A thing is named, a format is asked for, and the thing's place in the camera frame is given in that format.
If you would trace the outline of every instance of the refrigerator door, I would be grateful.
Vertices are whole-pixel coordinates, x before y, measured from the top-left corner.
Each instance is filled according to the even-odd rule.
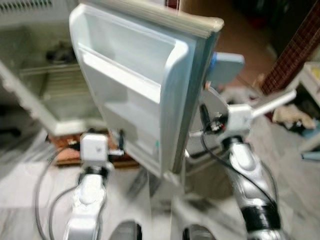
[[[115,138],[123,130],[125,151],[159,177],[179,171],[223,24],[191,19],[128,0],[80,4],[69,18],[77,60],[106,125]]]

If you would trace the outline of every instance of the black wire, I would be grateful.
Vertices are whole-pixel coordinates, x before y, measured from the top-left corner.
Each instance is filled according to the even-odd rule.
[[[48,220],[48,225],[49,225],[49,238],[50,240],[55,240],[54,237],[54,232],[53,232],[53,228],[52,228],[52,222],[53,222],[53,218],[54,218],[54,211],[55,211],[55,207],[59,201],[60,198],[62,198],[64,195],[66,195],[67,193],[75,190],[77,188],[78,185],[73,186],[67,190],[64,190],[63,192],[61,192],[53,201],[50,209],[49,209],[49,220]]]
[[[208,152],[208,154],[215,159],[218,163],[220,163],[221,165],[223,165],[224,167],[230,169],[231,171],[235,172],[236,174],[242,176],[243,178],[245,178],[246,180],[248,180],[250,183],[252,183],[257,189],[259,189],[259,191],[261,191],[261,193],[263,193],[263,195],[265,195],[265,197],[270,201],[270,203],[277,209],[277,204],[276,202],[271,198],[271,196],[264,191],[261,187],[259,187],[254,181],[252,181],[249,177],[247,177],[246,175],[242,174],[241,172],[239,172],[238,170],[236,170],[232,165],[230,165],[229,163],[227,163],[226,161],[222,160],[220,157],[218,157],[217,155],[215,155],[213,152],[211,152],[206,144],[205,141],[205,129],[203,128],[202,134],[201,134],[201,144],[203,146],[203,148]]]
[[[278,195],[278,187],[276,184],[276,180],[272,174],[271,169],[263,161],[261,161],[261,165],[270,178],[270,181],[272,183],[272,188],[273,188],[274,199],[275,199],[276,204],[278,204],[279,203],[279,195]]]
[[[38,229],[38,232],[40,234],[40,237],[42,240],[48,240],[46,237],[46,234],[44,233],[44,230],[41,226],[41,221],[40,221],[40,213],[39,213],[39,195],[40,195],[40,187],[42,184],[42,181],[51,166],[51,164],[54,162],[55,158],[58,156],[59,153],[61,153],[63,150],[65,150],[67,147],[64,147],[58,151],[56,151],[51,157],[48,159],[48,165],[45,166],[43,169],[40,177],[38,178],[38,181],[36,182],[35,188],[34,188],[34,193],[33,193],[33,209],[34,209],[34,218],[35,218],[35,224]]]

